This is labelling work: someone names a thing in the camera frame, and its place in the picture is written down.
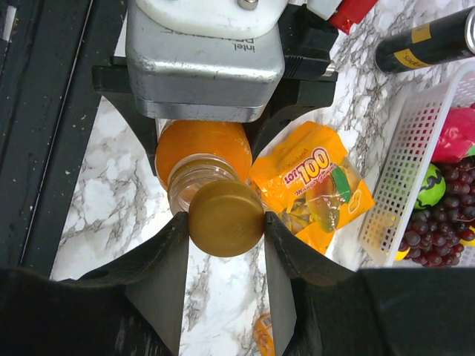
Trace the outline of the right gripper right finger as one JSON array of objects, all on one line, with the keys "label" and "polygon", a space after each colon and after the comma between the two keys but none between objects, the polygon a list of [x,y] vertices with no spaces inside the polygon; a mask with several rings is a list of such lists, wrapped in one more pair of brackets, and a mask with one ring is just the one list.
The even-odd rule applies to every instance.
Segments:
[{"label": "right gripper right finger", "polygon": [[472,355],[472,268],[351,271],[265,215],[277,355]]}]

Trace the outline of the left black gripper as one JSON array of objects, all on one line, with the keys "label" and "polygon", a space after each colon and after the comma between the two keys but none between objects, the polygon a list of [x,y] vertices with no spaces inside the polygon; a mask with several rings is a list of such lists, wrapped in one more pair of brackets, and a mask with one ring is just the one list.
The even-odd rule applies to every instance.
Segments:
[{"label": "left black gripper", "polygon": [[330,51],[338,30],[289,4],[254,39],[179,33],[128,6],[125,55],[92,69],[94,90],[134,132],[150,165],[174,120],[240,122],[257,156],[289,124],[331,106],[338,79]]}]

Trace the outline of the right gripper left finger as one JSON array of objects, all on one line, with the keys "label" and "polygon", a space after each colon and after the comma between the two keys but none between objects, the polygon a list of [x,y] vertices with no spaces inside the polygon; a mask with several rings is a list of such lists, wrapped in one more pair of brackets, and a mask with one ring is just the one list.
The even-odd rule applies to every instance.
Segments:
[{"label": "right gripper left finger", "polygon": [[181,212],[78,280],[1,270],[3,355],[177,355],[189,253]]}]

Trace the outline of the brown bottle cap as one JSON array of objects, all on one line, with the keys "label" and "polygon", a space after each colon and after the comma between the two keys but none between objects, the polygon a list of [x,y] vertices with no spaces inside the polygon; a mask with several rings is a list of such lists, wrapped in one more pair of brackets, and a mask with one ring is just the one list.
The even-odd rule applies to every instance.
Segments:
[{"label": "brown bottle cap", "polygon": [[220,180],[200,188],[191,200],[189,236],[203,252],[235,257],[252,249],[264,230],[264,210],[247,184]]}]

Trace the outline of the orange juice bottle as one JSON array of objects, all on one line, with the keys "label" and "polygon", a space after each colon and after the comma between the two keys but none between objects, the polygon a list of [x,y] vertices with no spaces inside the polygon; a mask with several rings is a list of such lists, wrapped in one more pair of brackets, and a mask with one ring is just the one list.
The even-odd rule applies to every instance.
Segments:
[{"label": "orange juice bottle", "polygon": [[204,185],[246,182],[251,164],[249,140],[240,123],[171,120],[160,131],[155,168],[173,214],[188,211]]},{"label": "orange juice bottle", "polygon": [[253,338],[262,356],[275,356],[271,314],[258,318],[253,328]]}]

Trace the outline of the orange juice bottle back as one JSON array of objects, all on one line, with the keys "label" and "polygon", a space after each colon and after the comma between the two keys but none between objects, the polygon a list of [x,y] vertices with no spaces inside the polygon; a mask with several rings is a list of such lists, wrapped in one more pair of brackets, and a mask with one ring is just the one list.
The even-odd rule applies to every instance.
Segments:
[{"label": "orange juice bottle back", "polygon": [[271,314],[258,318],[253,328],[253,338],[262,356],[275,356]]}]

